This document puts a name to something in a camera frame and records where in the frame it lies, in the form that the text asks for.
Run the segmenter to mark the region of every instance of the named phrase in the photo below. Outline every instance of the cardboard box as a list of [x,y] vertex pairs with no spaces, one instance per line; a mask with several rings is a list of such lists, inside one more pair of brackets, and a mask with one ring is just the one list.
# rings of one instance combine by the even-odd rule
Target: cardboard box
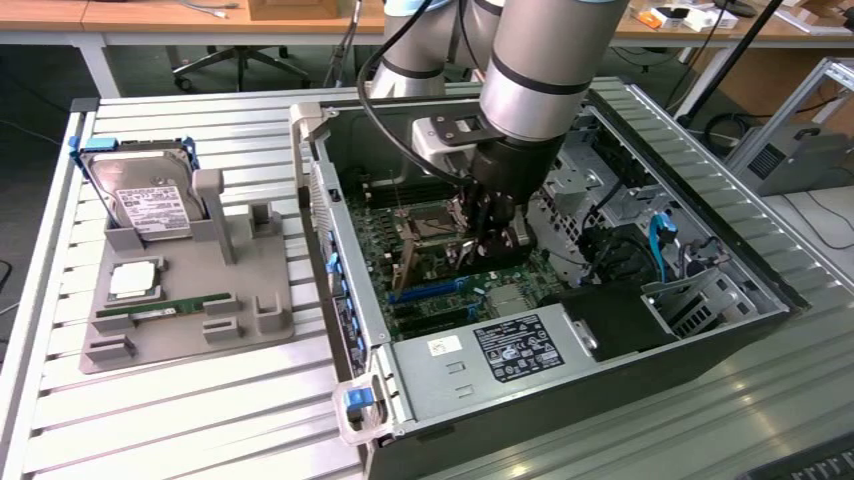
[[249,0],[252,20],[337,18],[337,0]]

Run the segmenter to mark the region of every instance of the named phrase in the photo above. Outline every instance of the metal slotted surface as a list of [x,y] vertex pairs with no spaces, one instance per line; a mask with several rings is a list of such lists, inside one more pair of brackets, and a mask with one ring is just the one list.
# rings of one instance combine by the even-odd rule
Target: metal slotted surface
[[273,347],[82,375],[105,214],[74,173],[54,254],[58,278],[50,279],[56,294],[45,294],[56,311],[41,319],[52,326],[45,350],[33,349],[33,358],[44,359],[30,364],[30,375],[40,367],[37,391],[23,393],[30,398],[21,402],[3,478],[360,477],[329,401],[336,378],[297,218],[286,110],[353,93],[317,93],[105,100],[86,115],[84,137],[190,136],[201,168],[224,170],[226,213],[245,211],[248,202],[273,202],[284,216],[296,336]]
[[732,479],[854,429],[854,296],[636,87],[593,88],[812,304],[699,379],[428,477]]

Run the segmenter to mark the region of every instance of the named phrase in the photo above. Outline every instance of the white sticker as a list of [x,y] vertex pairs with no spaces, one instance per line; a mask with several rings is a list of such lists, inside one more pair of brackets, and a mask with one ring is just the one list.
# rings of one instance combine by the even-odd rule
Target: white sticker
[[130,188],[116,190],[116,194],[138,233],[189,228],[177,187]]
[[463,349],[459,343],[459,337],[450,335],[449,337],[436,338],[426,342],[426,348],[429,348],[429,354],[433,357],[444,355],[445,353],[454,352]]

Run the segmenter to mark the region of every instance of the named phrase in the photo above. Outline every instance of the blue cable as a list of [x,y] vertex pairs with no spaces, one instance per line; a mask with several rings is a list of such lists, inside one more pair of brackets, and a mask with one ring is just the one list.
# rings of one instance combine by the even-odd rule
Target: blue cable
[[664,258],[661,257],[661,251],[657,248],[657,232],[659,230],[667,230],[676,233],[676,225],[669,220],[669,215],[664,212],[659,212],[652,215],[649,219],[649,250],[652,250],[652,257],[657,263],[657,270],[661,273],[661,283],[667,283],[667,271],[664,270]]

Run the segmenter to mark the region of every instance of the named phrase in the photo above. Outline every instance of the cable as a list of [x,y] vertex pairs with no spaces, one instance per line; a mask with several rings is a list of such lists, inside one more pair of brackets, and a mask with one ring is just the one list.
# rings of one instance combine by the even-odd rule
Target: cable
[[708,45],[708,42],[711,41],[711,36],[715,33],[715,30],[717,30],[717,25],[720,25],[720,20],[723,19],[723,12],[725,12],[725,3],[723,4],[723,8],[720,8],[720,13],[717,14],[717,20],[715,20],[715,24],[711,26],[711,30],[708,30],[708,35],[705,35],[705,41],[703,41],[703,45],[699,47],[699,50],[696,51],[696,54],[693,55],[693,58],[691,59],[691,63],[685,66],[684,68],[684,72],[681,72],[681,76],[679,77],[679,80],[676,81],[676,84],[672,87],[672,90],[669,91],[669,95],[667,96],[667,101],[664,102],[664,105],[667,105],[664,107],[664,110],[669,110],[675,105],[679,104],[679,102],[681,100],[684,100],[684,97],[687,96],[687,93],[681,96],[681,98],[679,99],[677,102],[673,102],[672,104],[669,103],[669,101],[672,100],[673,95],[676,94],[676,91],[679,90],[679,86],[681,85],[681,82],[684,82],[685,77],[688,76],[688,73],[691,71],[693,71],[693,65],[696,65],[696,61],[699,60],[699,57],[703,55],[703,51],[705,50],[705,46]]
[[5,282],[11,276],[11,270],[14,270],[14,267],[11,267],[11,264],[5,260],[0,260],[0,263],[5,265],[5,272],[2,273],[2,278],[0,278],[0,292],[2,292],[2,287],[5,287]]
[[471,43],[468,42],[468,32],[465,31],[465,1],[464,0],[456,0],[456,18],[459,20],[459,29],[463,34],[463,43],[465,44],[465,50],[468,50],[468,56],[471,57],[471,61],[475,62],[475,68],[485,73],[485,70],[480,68],[477,57],[475,57],[475,51],[471,48]]
[[821,243],[827,246],[827,248],[832,249],[832,250],[847,250],[848,248],[854,247],[854,243],[849,243],[848,245],[844,245],[841,247],[831,245],[827,240],[824,239],[824,237],[821,236],[820,233],[817,233],[817,229],[815,228],[815,225],[812,225],[812,222],[809,222],[805,218],[805,215],[803,215],[803,212],[800,211],[800,209],[796,207],[796,205],[793,204],[793,202],[791,201],[791,199],[788,198],[788,195],[780,195],[780,197],[783,198],[783,200],[785,200],[785,202],[788,203],[788,206],[791,207],[791,209],[795,211],[795,213],[797,214],[797,216],[800,217],[800,220],[803,220],[803,222],[805,223],[807,227],[809,227],[809,230],[812,230],[812,233],[815,234],[815,236],[817,237],[817,239],[821,241]]
[[553,255],[555,257],[557,257],[560,260],[563,260],[564,262],[571,263],[572,265],[577,265],[579,267],[585,267],[587,264],[577,262],[575,260],[572,260],[569,257],[565,257],[563,255],[560,255],[557,252],[555,252],[551,248],[545,248],[543,247],[543,250],[545,250],[548,252],[549,255]]
[[589,207],[589,210],[587,210],[587,213],[584,214],[584,218],[581,219],[581,230],[587,226],[587,220],[589,219],[589,217],[595,215],[595,213],[601,209],[604,204],[608,203],[611,198],[613,198],[613,195],[616,195],[616,192],[619,191],[619,188],[621,186],[623,186],[623,182],[621,180],[617,180],[613,186],[611,187],[611,190],[608,190],[608,193],[605,193],[601,200],[599,200],[599,203],[596,203],[592,207]]
[[57,145],[57,146],[60,146],[60,147],[62,146],[62,144],[61,144],[58,141],[53,140],[53,139],[52,139],[50,137],[48,137],[46,135],[41,135],[40,133],[33,132],[32,130],[26,130],[23,127],[21,127],[21,126],[19,126],[19,125],[17,125],[15,123],[9,122],[7,120],[0,120],[0,123],[1,123],[2,125],[7,125],[9,127],[11,127],[11,128],[13,128],[13,129],[15,129],[15,130],[18,130],[18,131],[23,132],[26,135],[32,135],[33,137],[40,138],[40,139],[41,139],[41,140],[44,140],[45,142],[50,142],[53,145]]
[[365,87],[368,72],[370,71],[370,68],[376,63],[378,63],[378,60],[382,58],[382,55],[385,54],[385,52],[390,49],[390,47],[394,46],[394,43],[397,43],[400,38],[402,38],[405,33],[409,31],[409,29],[412,28],[412,25],[414,25],[414,22],[426,11],[429,2],[430,0],[424,0],[421,2],[421,5],[417,7],[417,10],[412,14],[406,22],[402,24],[402,27],[400,27],[400,30],[397,30],[394,34],[390,36],[390,38],[385,41],[385,43],[382,43],[382,45],[378,47],[378,49],[373,52],[373,54],[368,58],[368,61],[365,62],[365,64],[361,66],[361,70],[358,71],[358,76],[356,77],[356,91],[358,92],[358,103],[364,108],[364,113],[366,114],[376,128],[380,130],[380,132],[382,132],[382,135],[385,136],[385,138],[388,138],[388,141],[397,148],[397,150],[400,150],[400,153],[402,153],[402,156],[412,163],[414,163],[414,165],[417,165],[417,167],[422,169],[426,173],[429,173],[430,175],[434,175],[438,179],[444,180],[452,185],[463,186],[471,183],[471,180],[465,178],[460,178],[456,175],[450,175],[448,172],[445,172],[438,167],[436,167],[432,163],[424,160],[424,158],[421,158],[417,152],[412,150],[412,147],[406,145],[392,133],[392,131],[388,129],[388,127],[380,120],[378,115],[376,114],[376,110],[373,109],[373,105],[370,104],[366,87]]
[[[805,107],[801,108],[800,110],[795,111],[795,114],[797,113],[805,113],[809,112],[812,110],[817,110],[819,108],[821,108],[824,105],[827,105],[829,102],[835,102],[836,100],[839,100],[839,96],[833,96],[832,98],[828,98],[827,100],[824,100],[823,102],[812,105],[811,107]],[[744,134],[747,133],[747,130],[749,130],[749,124],[747,123],[745,119],[747,118],[771,118],[773,116],[773,114],[761,114],[761,115],[753,115],[749,113],[735,113],[735,112],[728,112],[728,113],[721,113],[719,115],[715,115],[713,117],[711,117],[708,119],[708,123],[705,123],[705,128],[703,128],[703,143],[705,144],[705,146],[708,147],[708,150],[711,150],[712,153],[717,154],[717,155],[723,155],[725,153],[725,148],[724,146],[721,146],[719,143],[713,142],[711,140],[712,136],[716,136],[719,134],[713,133],[711,130],[723,122],[728,121],[731,123],[735,124],[735,126],[737,127],[737,137],[740,139],[740,137],[744,136]]]
[[839,217],[841,219],[841,221],[848,225],[848,228],[851,229],[851,232],[854,232],[854,225],[851,225],[851,221],[837,212],[835,212],[833,210],[831,210],[829,208],[827,208],[824,206],[824,204],[821,202],[817,201],[817,198],[815,198],[815,196],[812,195],[812,192],[803,192],[805,193],[805,195],[812,199],[812,201],[815,202],[815,205],[817,205],[819,207],[821,207],[821,209],[835,215],[836,217]]
[[334,77],[334,86],[340,87],[341,79],[344,76],[344,60],[349,55],[349,51],[352,48],[352,41],[356,37],[356,28],[358,26],[358,20],[361,19],[361,0],[356,0],[356,4],[353,6],[352,15],[349,17],[349,24],[346,25],[346,30],[344,31],[344,36],[341,37],[341,41],[332,49],[332,55],[329,55],[329,68],[325,72],[325,77],[322,78],[322,87],[329,87],[329,80]]
[[48,100],[46,97],[44,97],[44,95],[41,95],[37,91],[34,91],[32,88],[29,88],[29,86],[21,82],[17,77],[14,75],[11,75],[11,72],[9,72],[9,70],[5,68],[5,66],[2,65],[2,59],[0,58],[0,69],[2,70],[2,76],[14,84],[14,86],[17,88],[19,88],[21,90],[23,90],[26,93],[29,93],[33,97],[36,97],[38,100],[41,100],[41,102],[53,107],[56,110],[58,110],[62,113],[70,113],[69,110],[62,107],[61,105],[58,105],[57,103],[52,102],[50,100]]
[[[611,47],[611,50],[613,51],[613,54],[620,58],[620,60],[623,60],[623,62],[625,62],[629,65],[633,65],[635,67],[640,67],[643,70],[640,73],[645,73],[649,71],[649,67],[657,67],[659,65],[663,65],[664,63],[669,62],[673,58],[676,58],[676,55],[679,55],[679,51],[676,50],[675,53],[672,55],[669,55],[664,60],[661,60],[660,62],[655,62],[655,63],[636,63],[632,62],[631,60],[628,60],[625,57],[623,57],[619,53],[619,51],[616,50],[616,48]],[[631,55],[643,55],[643,53],[633,53],[633,52],[628,52]]]
[[[14,310],[19,304],[21,304],[21,302],[15,302],[11,305],[9,305],[7,307],[5,307],[2,310],[0,310],[0,316],[5,315],[11,310]],[[0,340],[0,343],[7,343],[7,340]]]

